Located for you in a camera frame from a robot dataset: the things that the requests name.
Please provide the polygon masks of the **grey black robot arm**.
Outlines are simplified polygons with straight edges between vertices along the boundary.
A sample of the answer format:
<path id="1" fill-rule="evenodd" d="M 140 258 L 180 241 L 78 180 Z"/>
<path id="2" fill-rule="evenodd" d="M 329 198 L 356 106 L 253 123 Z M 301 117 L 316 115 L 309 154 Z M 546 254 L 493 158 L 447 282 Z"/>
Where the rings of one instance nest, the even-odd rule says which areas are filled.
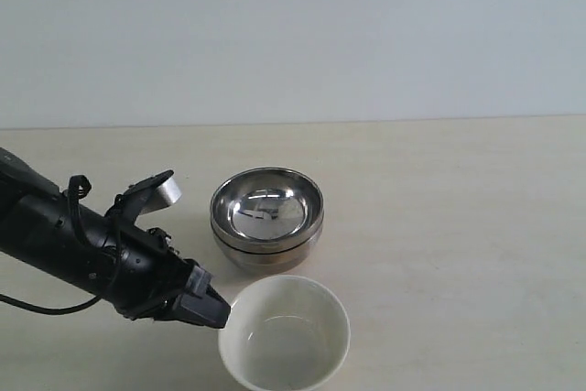
<path id="1" fill-rule="evenodd" d="M 142 230 L 138 216 L 167 208 L 181 192 L 166 170 L 132 184 L 105 214 L 81 204 L 92 188 L 83 175 L 66 189 L 25 161 L 1 151 L 1 250 L 92 294 L 80 305 L 45 308 L 2 296 L 20 309 L 49 316 L 85 310 L 100 300 L 129 320 L 179 321 L 221 329 L 230 304 L 211 274 L 184 259 L 160 228 Z"/>

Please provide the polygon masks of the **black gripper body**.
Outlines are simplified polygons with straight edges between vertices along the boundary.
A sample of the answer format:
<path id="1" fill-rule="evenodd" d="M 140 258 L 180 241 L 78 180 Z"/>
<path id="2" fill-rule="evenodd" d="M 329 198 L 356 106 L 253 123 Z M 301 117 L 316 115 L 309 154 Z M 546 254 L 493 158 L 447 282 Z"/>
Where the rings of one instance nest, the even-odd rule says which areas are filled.
<path id="1" fill-rule="evenodd" d="M 91 293 L 129 320 L 200 320 L 201 266 L 180 257 L 165 231 L 91 228 Z"/>

